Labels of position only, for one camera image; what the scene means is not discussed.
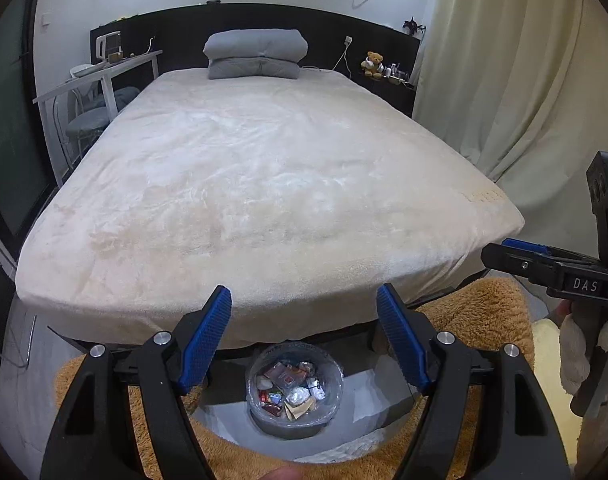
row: black door frame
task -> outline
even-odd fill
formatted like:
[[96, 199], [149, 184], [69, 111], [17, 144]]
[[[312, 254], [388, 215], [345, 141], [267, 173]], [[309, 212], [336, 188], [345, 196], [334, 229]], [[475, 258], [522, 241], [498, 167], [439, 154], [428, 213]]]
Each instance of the black door frame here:
[[8, 250], [15, 260], [17, 260], [19, 257], [22, 244], [24, 243], [24, 239], [28, 235], [28, 232], [33, 225], [33, 222], [57, 187], [55, 175], [53, 174], [52, 167], [50, 166], [49, 153], [46, 147], [46, 139], [44, 138], [44, 132], [42, 129], [40, 112], [37, 105], [33, 104], [33, 99], [37, 95], [33, 66], [33, 30], [36, 6], [37, 0], [26, 0], [26, 6], [24, 8], [24, 21], [22, 24], [22, 53], [20, 55], [20, 62], [22, 65], [22, 92], [24, 95], [24, 104], [27, 108], [29, 124], [34, 135], [40, 165], [44, 170], [47, 185], [29, 210], [23, 224], [20, 226], [20, 229], [17, 232], [17, 235], [14, 235], [11, 232], [0, 211], [0, 241], [4, 244], [6, 250]]

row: teddy bear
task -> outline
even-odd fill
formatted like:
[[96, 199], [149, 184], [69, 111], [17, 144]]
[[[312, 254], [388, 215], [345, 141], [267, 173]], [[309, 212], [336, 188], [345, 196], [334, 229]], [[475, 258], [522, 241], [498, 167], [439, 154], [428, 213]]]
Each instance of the teddy bear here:
[[384, 66], [382, 65], [383, 59], [384, 57], [377, 52], [369, 51], [366, 59], [360, 65], [364, 69], [364, 75], [374, 78], [382, 77], [382, 71], [384, 70]]

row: hand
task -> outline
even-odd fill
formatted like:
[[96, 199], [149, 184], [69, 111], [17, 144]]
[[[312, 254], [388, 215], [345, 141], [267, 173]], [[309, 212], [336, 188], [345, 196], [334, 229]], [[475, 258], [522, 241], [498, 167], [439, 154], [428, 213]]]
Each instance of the hand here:
[[302, 480], [302, 473], [294, 467], [286, 466], [265, 474], [259, 480]]
[[[590, 364], [584, 355], [586, 341], [580, 328], [573, 322], [571, 302], [562, 301], [556, 313], [564, 317], [559, 331], [559, 351], [561, 357], [560, 378], [562, 386], [575, 395], [588, 377]], [[608, 352], [608, 322], [604, 324], [597, 344]], [[597, 418], [585, 418], [577, 440], [577, 465], [575, 478], [583, 478], [599, 462], [608, 446], [608, 390], [606, 399], [600, 406]]]

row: black headboard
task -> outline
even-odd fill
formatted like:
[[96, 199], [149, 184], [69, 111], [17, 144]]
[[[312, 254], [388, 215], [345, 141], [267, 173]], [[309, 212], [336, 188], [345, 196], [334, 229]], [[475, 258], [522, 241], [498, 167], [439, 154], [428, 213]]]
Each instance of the black headboard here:
[[[271, 4], [205, 4], [139, 14], [109, 23], [91, 31], [91, 56], [95, 59], [95, 39], [102, 34], [122, 32], [125, 56], [141, 54], [148, 49], [163, 50], [159, 57], [160, 73], [183, 68], [206, 67], [208, 59], [202, 53], [208, 37], [216, 32], [234, 28], [296, 28], [308, 42], [308, 54], [300, 66], [332, 68], [344, 51], [346, 36], [353, 38], [347, 60], [351, 71], [360, 70], [360, 63], [369, 50], [379, 52], [388, 63], [399, 63], [402, 70], [411, 70], [420, 42], [417, 38], [392, 28], [365, 22], [351, 16]], [[348, 74], [344, 62], [338, 68]], [[143, 65], [118, 76], [116, 88], [134, 85], [144, 88], [152, 79], [150, 67]]]

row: gray chair cushion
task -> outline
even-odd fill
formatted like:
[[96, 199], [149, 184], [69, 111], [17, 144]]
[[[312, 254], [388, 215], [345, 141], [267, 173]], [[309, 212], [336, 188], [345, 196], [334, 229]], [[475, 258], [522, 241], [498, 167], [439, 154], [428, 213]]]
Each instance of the gray chair cushion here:
[[[139, 95], [140, 91], [135, 88], [135, 86], [127, 86], [125, 88], [120, 88], [113, 92], [115, 95], [115, 104], [117, 104], [117, 111], [122, 111], [122, 109], [133, 99], [135, 99]], [[102, 94], [98, 95], [89, 105], [86, 106], [86, 110], [92, 110], [94, 108], [99, 108], [101, 106], [106, 106], [106, 100]]]
[[110, 122], [106, 107], [94, 108], [69, 122], [66, 126], [66, 136], [69, 139], [91, 137], [103, 132]]
[[209, 62], [209, 79], [228, 79], [248, 75], [297, 79], [300, 76], [300, 67], [292, 61], [269, 57], [229, 57]]
[[210, 59], [272, 57], [297, 63], [306, 56], [308, 43], [298, 30], [249, 28], [213, 34], [204, 45]]

